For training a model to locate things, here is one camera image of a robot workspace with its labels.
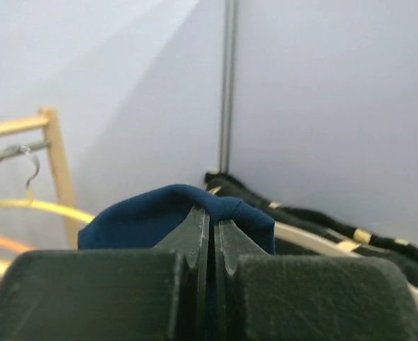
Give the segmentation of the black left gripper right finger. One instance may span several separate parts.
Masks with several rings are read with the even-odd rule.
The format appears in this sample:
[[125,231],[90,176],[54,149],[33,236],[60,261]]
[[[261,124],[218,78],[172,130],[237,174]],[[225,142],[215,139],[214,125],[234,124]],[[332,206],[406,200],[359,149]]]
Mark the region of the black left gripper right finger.
[[272,256],[215,226],[219,340],[418,340],[402,272],[379,258]]

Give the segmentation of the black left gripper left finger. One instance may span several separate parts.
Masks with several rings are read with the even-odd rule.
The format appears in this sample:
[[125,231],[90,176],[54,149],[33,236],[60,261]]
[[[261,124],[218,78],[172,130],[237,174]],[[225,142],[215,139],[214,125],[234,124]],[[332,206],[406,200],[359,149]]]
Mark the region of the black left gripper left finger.
[[0,280],[0,340],[204,340],[209,217],[152,249],[30,251]]

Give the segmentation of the cream hanger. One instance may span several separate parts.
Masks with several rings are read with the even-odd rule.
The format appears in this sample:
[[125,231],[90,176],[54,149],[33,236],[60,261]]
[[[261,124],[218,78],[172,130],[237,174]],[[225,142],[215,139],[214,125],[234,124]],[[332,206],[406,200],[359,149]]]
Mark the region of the cream hanger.
[[[360,244],[347,239],[339,243],[335,243],[323,237],[281,222],[275,222],[274,234],[275,237],[280,240],[309,249],[320,255],[335,257],[361,257],[361,255],[354,252],[355,247],[359,247]],[[418,288],[410,283],[407,285],[418,307]]]

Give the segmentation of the navy blue t shirt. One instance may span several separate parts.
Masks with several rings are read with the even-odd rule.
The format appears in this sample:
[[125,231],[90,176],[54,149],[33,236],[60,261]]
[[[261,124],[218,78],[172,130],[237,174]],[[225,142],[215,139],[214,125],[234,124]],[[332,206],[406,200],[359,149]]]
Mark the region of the navy blue t shirt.
[[149,249],[184,221],[192,207],[203,208],[209,226],[232,220],[268,254],[275,253],[275,221],[235,197],[218,197],[191,185],[167,185],[118,202],[78,232],[83,249]]

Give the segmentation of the yellow hanger with metal hook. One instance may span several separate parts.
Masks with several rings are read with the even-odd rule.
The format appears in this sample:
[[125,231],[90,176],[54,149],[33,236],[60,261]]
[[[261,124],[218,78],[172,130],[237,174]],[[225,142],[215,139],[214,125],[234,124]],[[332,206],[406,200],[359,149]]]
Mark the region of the yellow hanger with metal hook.
[[32,148],[25,144],[16,144],[10,146],[0,152],[0,162],[10,156],[18,156],[21,154],[29,157],[35,169],[33,174],[27,179],[25,183],[26,197],[20,199],[0,199],[0,207],[20,207],[50,212],[85,224],[88,224],[91,221],[93,221],[95,216],[82,210],[78,210],[76,208],[57,203],[36,200],[31,189],[31,182],[39,174],[41,169],[41,163],[35,152],[32,150]]

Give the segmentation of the orange hanger with metal hook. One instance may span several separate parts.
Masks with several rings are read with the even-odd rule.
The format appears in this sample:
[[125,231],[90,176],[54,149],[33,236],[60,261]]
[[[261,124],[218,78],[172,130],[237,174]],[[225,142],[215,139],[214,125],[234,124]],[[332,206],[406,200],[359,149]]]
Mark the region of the orange hanger with metal hook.
[[33,247],[17,242],[13,239],[8,239],[0,236],[0,248],[16,253],[23,253],[33,250]]

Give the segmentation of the black floral blanket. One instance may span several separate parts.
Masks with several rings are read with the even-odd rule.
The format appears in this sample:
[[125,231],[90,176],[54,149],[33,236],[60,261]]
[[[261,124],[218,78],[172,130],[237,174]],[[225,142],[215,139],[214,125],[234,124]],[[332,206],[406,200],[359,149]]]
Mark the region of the black floral blanket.
[[205,174],[205,189],[220,197],[236,197],[274,220],[305,230],[336,244],[353,242],[354,252],[361,256],[376,256],[395,263],[407,280],[418,288],[418,247],[404,239],[385,237],[352,226],[315,210],[286,206],[268,200],[251,191],[227,173]]

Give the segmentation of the wooden clothes rack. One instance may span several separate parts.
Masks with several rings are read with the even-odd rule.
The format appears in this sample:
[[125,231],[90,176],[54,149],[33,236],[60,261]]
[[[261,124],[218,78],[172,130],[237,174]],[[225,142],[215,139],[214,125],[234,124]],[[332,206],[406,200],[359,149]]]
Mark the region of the wooden clothes rack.
[[[75,195],[70,179],[70,171],[65,155],[57,109],[44,107],[40,108],[34,116],[0,121],[0,138],[35,130],[41,131],[43,138],[40,141],[25,145],[30,146],[35,154],[41,150],[47,153],[48,165],[57,198],[57,201],[53,203],[76,208]],[[56,215],[50,212],[20,207],[0,207],[0,209],[28,210],[31,212],[43,212]],[[56,216],[63,219],[63,228],[68,246],[71,249],[76,249],[77,233],[83,223],[60,215]]]

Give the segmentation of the metal corner post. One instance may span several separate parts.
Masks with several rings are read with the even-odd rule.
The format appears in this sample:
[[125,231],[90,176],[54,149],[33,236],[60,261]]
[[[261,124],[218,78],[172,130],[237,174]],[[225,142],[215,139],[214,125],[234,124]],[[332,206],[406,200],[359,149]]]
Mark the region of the metal corner post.
[[225,1],[225,36],[223,48],[223,82],[220,107],[220,144],[218,163],[219,171],[221,173],[227,173],[230,167],[238,5],[239,1],[237,0]]

